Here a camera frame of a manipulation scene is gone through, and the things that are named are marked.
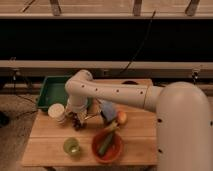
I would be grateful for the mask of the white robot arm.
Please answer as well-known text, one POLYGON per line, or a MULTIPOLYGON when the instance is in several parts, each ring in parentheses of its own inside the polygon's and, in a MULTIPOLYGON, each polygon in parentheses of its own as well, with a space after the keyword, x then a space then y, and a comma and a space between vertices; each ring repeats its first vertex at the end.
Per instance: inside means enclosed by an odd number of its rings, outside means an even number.
POLYGON ((196 85, 175 82, 166 87, 103 84, 80 70, 66 83, 67 108, 75 113, 89 98, 154 112, 157 117, 157 171, 213 171, 213 110, 196 85))

